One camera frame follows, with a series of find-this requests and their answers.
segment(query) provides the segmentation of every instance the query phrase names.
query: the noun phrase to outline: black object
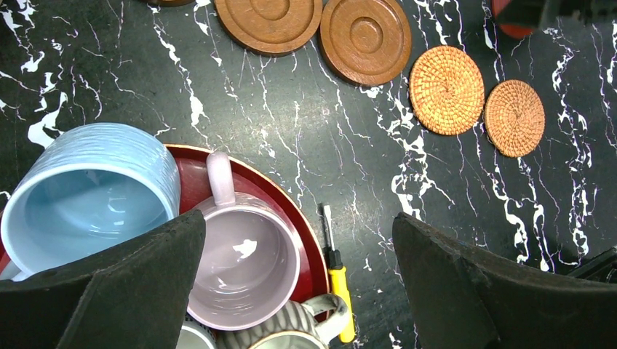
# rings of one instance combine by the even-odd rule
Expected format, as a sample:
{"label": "black object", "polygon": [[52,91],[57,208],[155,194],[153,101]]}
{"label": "black object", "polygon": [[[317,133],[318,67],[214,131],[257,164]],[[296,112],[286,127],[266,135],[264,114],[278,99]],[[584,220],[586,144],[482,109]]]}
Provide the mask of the black object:
{"label": "black object", "polygon": [[0,281],[0,348],[175,348],[205,239],[199,211],[21,281]]}
{"label": "black object", "polygon": [[616,347],[615,285],[516,264],[404,213],[393,239],[425,349]]}
{"label": "black object", "polygon": [[584,24],[617,19],[615,0],[511,0],[497,15],[497,23],[529,28],[548,28],[558,17]]}
{"label": "black object", "polygon": [[617,248],[613,247],[569,272],[573,278],[617,284]]}

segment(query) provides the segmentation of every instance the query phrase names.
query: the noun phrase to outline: rattan coaster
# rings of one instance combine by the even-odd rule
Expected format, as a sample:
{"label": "rattan coaster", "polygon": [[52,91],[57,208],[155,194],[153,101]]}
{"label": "rattan coaster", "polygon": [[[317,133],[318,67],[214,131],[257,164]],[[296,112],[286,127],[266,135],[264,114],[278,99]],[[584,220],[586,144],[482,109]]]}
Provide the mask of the rattan coaster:
{"label": "rattan coaster", "polygon": [[540,97],[519,80],[497,85],[486,102],[484,120],[488,137],[505,156],[529,154],[544,133],[544,107]]}
{"label": "rattan coaster", "polygon": [[482,112],[482,74],[465,52],[435,47],[415,61],[409,95],[422,125],[440,135],[459,135],[474,126]]}

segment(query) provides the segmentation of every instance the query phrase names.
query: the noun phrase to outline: yellow screwdriver handle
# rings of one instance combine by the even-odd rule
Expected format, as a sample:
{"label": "yellow screwdriver handle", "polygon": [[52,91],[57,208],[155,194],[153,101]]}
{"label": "yellow screwdriver handle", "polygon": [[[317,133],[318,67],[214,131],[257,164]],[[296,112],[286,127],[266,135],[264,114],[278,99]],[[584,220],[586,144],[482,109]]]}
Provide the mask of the yellow screwdriver handle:
{"label": "yellow screwdriver handle", "polygon": [[343,343],[349,343],[356,337],[356,327],[354,325],[354,316],[351,310],[351,295],[347,289],[347,268],[342,269],[329,269],[328,273],[332,279],[332,290],[337,296],[343,298],[349,308],[349,322],[345,329],[338,335],[338,338]]}

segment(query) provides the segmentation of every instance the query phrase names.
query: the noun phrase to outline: blue mug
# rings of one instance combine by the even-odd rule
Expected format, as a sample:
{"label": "blue mug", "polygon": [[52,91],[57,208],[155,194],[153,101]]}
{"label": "blue mug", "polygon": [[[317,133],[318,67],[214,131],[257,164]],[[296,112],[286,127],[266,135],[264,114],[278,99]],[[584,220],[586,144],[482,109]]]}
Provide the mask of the blue mug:
{"label": "blue mug", "polygon": [[4,208],[14,281],[103,251],[178,216],[180,174],[155,137],[95,123],[59,136]]}

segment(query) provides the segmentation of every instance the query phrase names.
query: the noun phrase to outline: marble surface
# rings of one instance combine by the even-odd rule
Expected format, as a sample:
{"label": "marble surface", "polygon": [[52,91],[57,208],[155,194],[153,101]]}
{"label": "marble surface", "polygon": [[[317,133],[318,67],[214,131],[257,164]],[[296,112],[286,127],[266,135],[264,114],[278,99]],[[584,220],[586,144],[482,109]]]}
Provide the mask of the marble surface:
{"label": "marble surface", "polygon": [[[564,20],[517,41],[487,1],[404,0],[410,62],[368,89],[331,72],[316,38],[285,57],[246,52],[209,0],[5,0],[0,209],[44,147],[78,125],[122,122],[228,151],[279,183],[315,227],[317,203],[332,206],[359,334],[347,346],[419,348],[391,242],[398,212],[548,273],[617,243],[617,24]],[[440,44],[477,62],[487,93],[504,79],[537,90],[546,132],[534,152],[504,158],[481,120],[458,137],[418,123],[407,77]]]}

